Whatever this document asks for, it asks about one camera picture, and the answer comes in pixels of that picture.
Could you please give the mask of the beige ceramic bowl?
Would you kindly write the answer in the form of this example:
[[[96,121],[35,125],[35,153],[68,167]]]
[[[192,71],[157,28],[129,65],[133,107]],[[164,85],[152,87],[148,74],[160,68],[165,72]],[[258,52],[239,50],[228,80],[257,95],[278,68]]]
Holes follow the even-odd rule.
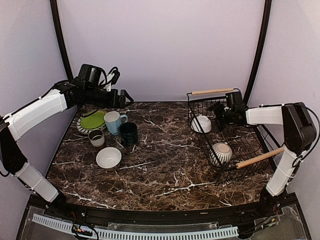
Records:
[[[113,171],[119,167],[122,153],[115,147],[105,147],[98,152],[95,159],[99,167],[107,171]]]

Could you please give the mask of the white ceramic bowl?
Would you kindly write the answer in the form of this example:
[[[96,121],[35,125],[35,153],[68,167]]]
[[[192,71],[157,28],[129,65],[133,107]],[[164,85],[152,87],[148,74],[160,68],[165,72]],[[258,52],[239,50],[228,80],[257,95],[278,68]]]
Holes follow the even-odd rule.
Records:
[[[197,133],[206,134],[212,130],[212,122],[207,116],[198,115],[192,119],[190,127]]]

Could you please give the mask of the brown ceramic cup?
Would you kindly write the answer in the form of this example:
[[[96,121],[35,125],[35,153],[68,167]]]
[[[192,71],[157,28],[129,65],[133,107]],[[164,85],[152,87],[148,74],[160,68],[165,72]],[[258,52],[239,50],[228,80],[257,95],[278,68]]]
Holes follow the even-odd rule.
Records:
[[[90,143],[93,145],[93,147],[100,151],[103,148],[105,148],[105,136],[104,132],[100,129],[95,129],[91,131],[88,135]]]

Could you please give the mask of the striped ceramic bowl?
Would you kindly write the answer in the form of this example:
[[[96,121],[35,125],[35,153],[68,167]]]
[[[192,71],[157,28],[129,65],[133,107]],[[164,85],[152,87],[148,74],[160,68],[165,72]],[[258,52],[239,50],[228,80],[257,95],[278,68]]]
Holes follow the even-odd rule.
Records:
[[[231,147],[226,142],[218,142],[212,145],[209,152],[209,162],[216,167],[228,163],[233,156]]]

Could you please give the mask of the dark green cup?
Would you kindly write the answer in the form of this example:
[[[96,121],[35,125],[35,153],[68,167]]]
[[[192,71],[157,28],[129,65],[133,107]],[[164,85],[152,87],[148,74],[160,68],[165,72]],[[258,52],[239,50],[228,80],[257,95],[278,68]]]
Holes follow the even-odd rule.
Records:
[[[125,122],[119,127],[121,144],[131,146],[138,142],[138,127],[133,122]]]

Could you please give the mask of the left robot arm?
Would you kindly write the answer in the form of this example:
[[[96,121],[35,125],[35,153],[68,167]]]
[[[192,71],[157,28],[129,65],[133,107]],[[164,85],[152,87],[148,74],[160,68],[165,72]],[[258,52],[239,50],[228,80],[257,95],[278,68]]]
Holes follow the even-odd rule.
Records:
[[[134,102],[126,90],[106,90],[103,85],[93,86],[77,80],[57,82],[45,95],[0,119],[0,160],[4,169],[46,202],[60,218],[67,218],[70,206],[64,195],[52,185],[24,156],[17,141],[29,130],[48,118],[76,105],[93,105],[101,109],[124,109]]]

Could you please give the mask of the light blue mug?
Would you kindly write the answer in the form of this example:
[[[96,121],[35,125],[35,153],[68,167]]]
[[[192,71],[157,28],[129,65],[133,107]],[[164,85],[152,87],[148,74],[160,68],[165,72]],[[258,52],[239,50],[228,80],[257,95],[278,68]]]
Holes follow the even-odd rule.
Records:
[[[123,118],[125,118],[125,123],[128,121],[128,116],[126,114],[120,114],[117,111],[109,111],[104,115],[104,122],[106,124],[107,130],[113,136],[120,134],[120,126],[123,123]]]

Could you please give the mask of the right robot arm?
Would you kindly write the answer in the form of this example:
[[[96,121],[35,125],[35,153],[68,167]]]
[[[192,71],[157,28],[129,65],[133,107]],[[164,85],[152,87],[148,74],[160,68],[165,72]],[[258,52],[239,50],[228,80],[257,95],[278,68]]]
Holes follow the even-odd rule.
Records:
[[[303,102],[245,108],[244,106],[224,106],[218,101],[208,109],[214,112],[220,129],[232,124],[283,127],[283,154],[277,169],[265,187],[272,197],[283,193],[296,169],[320,138],[310,116],[312,110]]]

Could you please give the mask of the lime green plastic plate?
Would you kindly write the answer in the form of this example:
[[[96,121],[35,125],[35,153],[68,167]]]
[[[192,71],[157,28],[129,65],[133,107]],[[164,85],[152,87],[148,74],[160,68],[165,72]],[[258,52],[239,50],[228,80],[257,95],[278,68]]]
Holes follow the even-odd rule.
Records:
[[[105,113],[97,111],[89,116],[83,117],[80,120],[80,126],[84,129],[96,129],[105,123]]]

